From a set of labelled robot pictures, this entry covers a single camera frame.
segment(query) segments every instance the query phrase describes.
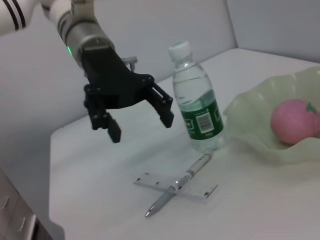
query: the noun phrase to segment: barcode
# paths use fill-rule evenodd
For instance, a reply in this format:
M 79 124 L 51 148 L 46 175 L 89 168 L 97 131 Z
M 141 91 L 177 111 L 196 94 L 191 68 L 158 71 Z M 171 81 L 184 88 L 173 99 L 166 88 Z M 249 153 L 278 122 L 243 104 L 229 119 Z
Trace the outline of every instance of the barcode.
M 201 116 L 197 116 L 196 121 L 198 122 L 198 126 L 202 134 L 210 132 L 215 129 L 209 112 Z

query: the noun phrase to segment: robotic arm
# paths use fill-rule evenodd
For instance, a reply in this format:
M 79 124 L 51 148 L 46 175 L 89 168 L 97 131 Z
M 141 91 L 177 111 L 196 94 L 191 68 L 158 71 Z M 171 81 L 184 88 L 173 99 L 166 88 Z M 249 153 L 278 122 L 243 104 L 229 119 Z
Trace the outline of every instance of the robotic arm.
M 0 1 L 0 35 L 27 27 L 38 3 L 39 0 Z M 165 127 L 171 127 L 173 98 L 155 84 L 151 75 L 133 72 L 136 57 L 121 59 L 117 55 L 95 17 L 94 0 L 40 0 L 40 3 L 89 81 L 84 86 L 84 106 L 93 130 L 108 129 L 112 141 L 120 142 L 121 129 L 106 109 L 126 108 L 143 100 L 154 107 Z

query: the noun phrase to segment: white table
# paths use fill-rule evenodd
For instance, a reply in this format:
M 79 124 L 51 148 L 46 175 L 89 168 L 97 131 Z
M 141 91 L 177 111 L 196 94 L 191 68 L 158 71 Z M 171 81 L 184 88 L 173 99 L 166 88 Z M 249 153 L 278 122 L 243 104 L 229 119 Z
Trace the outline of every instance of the white table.
M 270 76 L 316 64 L 233 49 L 202 65 L 224 110 Z M 172 79 L 159 85 L 174 96 Z M 146 171 L 179 175 L 201 156 L 190 148 L 176 103 L 172 111 L 169 129 L 146 102 L 111 111 L 122 128 L 118 144 L 105 130 L 91 130 L 88 117 L 51 136 L 49 216 L 66 240 L 320 239 L 320 161 L 272 165 L 238 143 L 194 178 L 219 184 L 207 204 L 177 196 L 145 218 L 161 193 L 133 181 Z

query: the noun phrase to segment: bowl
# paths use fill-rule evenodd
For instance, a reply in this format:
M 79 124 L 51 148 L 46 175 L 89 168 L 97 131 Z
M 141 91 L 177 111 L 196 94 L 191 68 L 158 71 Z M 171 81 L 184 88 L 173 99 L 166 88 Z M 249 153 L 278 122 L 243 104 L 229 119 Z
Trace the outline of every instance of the bowl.
M 320 160 L 320 139 L 310 137 L 289 146 L 281 143 L 271 130 L 274 109 L 290 99 L 302 99 L 320 109 L 320 66 L 270 77 L 237 95 L 223 113 L 227 117 L 228 137 L 249 144 L 269 160 L 283 163 Z

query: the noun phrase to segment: white bottle cap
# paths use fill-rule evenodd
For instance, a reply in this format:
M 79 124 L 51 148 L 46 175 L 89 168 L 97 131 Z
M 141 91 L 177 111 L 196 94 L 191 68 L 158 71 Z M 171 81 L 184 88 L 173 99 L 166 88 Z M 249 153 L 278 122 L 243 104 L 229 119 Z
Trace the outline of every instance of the white bottle cap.
M 180 41 L 176 44 L 173 44 L 171 47 L 169 47 L 169 54 L 172 60 L 182 59 L 190 54 L 191 48 L 188 41 Z

